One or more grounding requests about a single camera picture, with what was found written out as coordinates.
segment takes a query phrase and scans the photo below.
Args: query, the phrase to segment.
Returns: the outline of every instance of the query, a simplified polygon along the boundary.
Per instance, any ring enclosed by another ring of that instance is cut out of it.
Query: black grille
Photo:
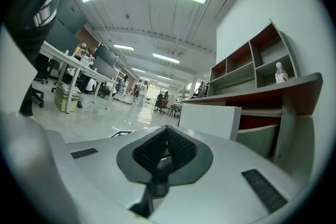
[[[94,153],[97,153],[98,151],[95,148],[88,148],[87,150],[82,150],[82,151],[76,151],[76,152],[71,152],[71,155],[74,159],[82,158]]]
[[[285,198],[258,170],[248,170],[242,172],[242,175],[270,213],[287,203]]]

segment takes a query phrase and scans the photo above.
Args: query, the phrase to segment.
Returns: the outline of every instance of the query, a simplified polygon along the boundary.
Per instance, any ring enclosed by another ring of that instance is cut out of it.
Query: plastic bottle
[[[288,74],[283,69],[281,62],[277,63],[277,72],[275,73],[275,80],[277,84],[288,81]]]

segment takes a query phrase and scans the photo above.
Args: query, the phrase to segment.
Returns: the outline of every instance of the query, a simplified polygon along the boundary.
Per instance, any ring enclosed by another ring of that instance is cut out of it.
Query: desk
[[[96,87],[96,91],[94,93],[95,95],[94,95],[94,98],[93,98],[93,103],[96,101],[98,90],[99,90],[102,82],[112,83],[113,86],[117,83],[115,80],[109,79],[109,78],[103,76],[102,74],[100,74],[100,73],[98,73],[98,72],[96,72],[96,71],[94,71],[90,68],[87,68],[87,67],[83,66],[83,64],[80,61],[78,61],[76,58],[74,58],[72,56],[69,56],[69,55],[66,55],[65,53],[58,50],[57,48],[55,48],[54,46],[52,46],[51,44],[49,44],[46,41],[44,41],[44,43],[41,47],[40,53],[43,54],[46,57],[49,57],[50,59],[56,59],[58,61],[66,63],[66,65],[63,65],[61,73],[59,75],[59,78],[58,78],[58,81],[57,81],[58,85],[60,85],[60,83],[62,82],[62,78],[63,78],[64,73],[66,71],[67,65],[70,65],[71,67],[74,67],[76,69],[75,74],[74,74],[74,76],[72,77],[72,80],[71,80],[68,99],[67,99],[67,103],[66,103],[65,113],[67,113],[67,114],[69,113],[69,110],[70,110],[70,101],[71,101],[72,93],[73,93],[73,90],[75,88],[75,83],[76,83],[76,80],[78,78],[79,72],[82,72],[83,74],[87,75],[88,77],[91,77],[91,78],[99,81],[99,83]],[[109,108],[109,104],[110,104],[110,101],[112,99],[112,92],[113,92],[113,88],[112,88],[111,93],[109,95],[109,98],[108,98],[105,109]]]

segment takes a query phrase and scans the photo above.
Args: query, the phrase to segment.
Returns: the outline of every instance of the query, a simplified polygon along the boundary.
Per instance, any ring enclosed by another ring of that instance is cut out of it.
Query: glossy floor
[[[127,105],[113,100],[108,110],[105,109],[107,100],[97,97],[92,103],[93,94],[82,94],[82,109],[66,114],[60,112],[54,104],[54,80],[42,85],[34,81],[33,87],[44,92],[44,107],[38,106],[33,98],[33,114],[38,122],[48,130],[59,132],[66,143],[96,140],[110,137],[118,130],[143,130],[162,125],[177,126],[178,118],[169,117],[153,112],[154,106],[144,104]]]

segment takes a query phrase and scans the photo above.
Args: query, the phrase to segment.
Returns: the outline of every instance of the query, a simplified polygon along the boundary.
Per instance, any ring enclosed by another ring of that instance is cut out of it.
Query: white ceiling
[[[96,37],[109,46],[137,76],[158,78],[175,87],[186,86],[195,76],[208,73],[216,59],[214,20],[227,0],[74,0]],[[116,50],[112,44],[134,47]],[[153,53],[180,60],[174,64]]]

